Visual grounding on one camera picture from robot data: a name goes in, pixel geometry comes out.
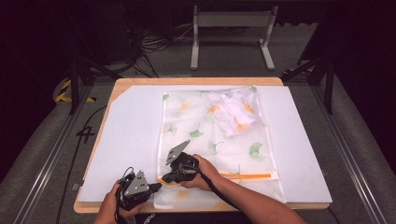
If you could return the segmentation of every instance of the patterned cloth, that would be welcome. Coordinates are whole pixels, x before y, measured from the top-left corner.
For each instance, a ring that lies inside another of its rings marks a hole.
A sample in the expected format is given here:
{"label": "patterned cloth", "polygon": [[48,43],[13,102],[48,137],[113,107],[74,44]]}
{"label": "patterned cloth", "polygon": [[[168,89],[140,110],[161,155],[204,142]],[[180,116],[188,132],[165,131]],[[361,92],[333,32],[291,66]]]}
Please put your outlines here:
{"label": "patterned cloth", "polygon": [[[199,154],[222,174],[231,175],[233,181],[284,202],[260,108],[255,87],[165,92],[158,177],[170,172],[170,167],[165,166],[169,149],[190,139],[184,152]],[[264,174],[271,177],[246,178]],[[223,203],[211,192],[179,185],[165,185],[154,197],[154,206],[159,209],[189,206],[210,209]]]}

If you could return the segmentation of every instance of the metal frame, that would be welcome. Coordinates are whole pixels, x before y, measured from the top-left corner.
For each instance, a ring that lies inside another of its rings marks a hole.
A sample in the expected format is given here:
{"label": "metal frame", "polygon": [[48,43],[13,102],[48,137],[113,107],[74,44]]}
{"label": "metal frame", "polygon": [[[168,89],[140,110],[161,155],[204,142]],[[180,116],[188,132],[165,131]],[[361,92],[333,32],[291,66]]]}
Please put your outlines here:
{"label": "metal frame", "polygon": [[215,27],[215,26],[249,26],[249,27],[266,27],[264,39],[259,39],[262,56],[268,70],[274,70],[274,62],[268,50],[268,42],[274,27],[277,7],[272,11],[254,11],[254,12],[199,12],[198,6],[194,6],[193,31],[194,39],[192,43],[191,70],[198,69],[199,55],[199,38],[198,27]]}

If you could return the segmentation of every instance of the white paper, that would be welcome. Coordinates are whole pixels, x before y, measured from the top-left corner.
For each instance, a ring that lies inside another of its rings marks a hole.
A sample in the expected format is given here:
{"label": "white paper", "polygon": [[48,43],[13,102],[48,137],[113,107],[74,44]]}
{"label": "white paper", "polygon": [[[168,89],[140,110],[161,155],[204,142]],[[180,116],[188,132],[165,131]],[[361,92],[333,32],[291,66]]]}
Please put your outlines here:
{"label": "white paper", "polygon": [[[156,182],[165,91],[222,90],[235,86],[132,86],[109,108],[78,202],[101,202],[125,170],[143,170]],[[262,119],[288,203],[330,203],[318,162],[288,87],[257,87]]]}

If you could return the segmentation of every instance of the metal stand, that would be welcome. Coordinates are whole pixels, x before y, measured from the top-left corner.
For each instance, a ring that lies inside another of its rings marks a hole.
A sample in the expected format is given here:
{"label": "metal stand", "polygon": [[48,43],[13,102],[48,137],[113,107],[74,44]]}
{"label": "metal stand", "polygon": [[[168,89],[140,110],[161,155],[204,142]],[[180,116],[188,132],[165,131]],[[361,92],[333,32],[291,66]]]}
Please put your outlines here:
{"label": "metal stand", "polygon": [[70,79],[72,87],[72,108],[70,109],[70,115],[74,114],[79,104],[78,77],[81,78],[82,83],[85,86],[92,86],[95,82],[95,77],[93,76],[90,67],[94,67],[106,76],[113,77],[114,79],[121,78],[121,76],[107,68],[94,63],[89,59],[77,56],[70,64]]}
{"label": "metal stand", "polygon": [[317,86],[323,77],[326,76],[326,85],[325,85],[325,92],[324,92],[324,104],[326,105],[327,111],[329,114],[332,114],[332,84],[334,78],[334,64],[330,57],[321,57],[315,60],[312,60],[308,63],[305,63],[298,68],[292,70],[291,72],[287,73],[280,79],[283,82],[289,80],[292,77],[295,77],[301,74],[308,68],[315,66],[312,70],[311,75],[309,75],[307,82],[309,85]]}
{"label": "metal stand", "polygon": [[265,38],[259,40],[262,55],[268,70],[274,70],[275,66],[268,50],[268,41],[271,36],[276,18],[277,7],[272,11],[258,12],[198,12],[198,6],[194,6],[193,30],[194,40],[191,54],[191,70],[198,69],[199,39],[198,27],[217,27],[217,26],[249,26],[266,27]]}

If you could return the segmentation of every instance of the dark background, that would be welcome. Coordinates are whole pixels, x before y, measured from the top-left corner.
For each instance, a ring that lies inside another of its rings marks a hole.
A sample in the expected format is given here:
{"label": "dark background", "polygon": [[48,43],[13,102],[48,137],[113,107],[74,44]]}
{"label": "dark background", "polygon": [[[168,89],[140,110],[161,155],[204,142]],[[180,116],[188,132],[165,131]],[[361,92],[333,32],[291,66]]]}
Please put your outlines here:
{"label": "dark background", "polygon": [[[325,8],[280,7],[276,25],[319,22]],[[65,7],[39,0],[1,3],[1,179],[36,127],[55,107],[53,90],[68,75],[74,55],[78,53],[99,64],[128,63],[139,54],[136,43],[142,29],[150,28],[171,39],[173,27],[191,22],[192,7],[129,9],[133,16],[125,18],[120,6],[111,4]],[[335,73],[395,172],[396,7],[387,1],[359,1],[350,10],[354,20],[335,59]],[[128,35],[126,29],[135,34]],[[327,42],[312,42],[308,48],[318,56]]]}

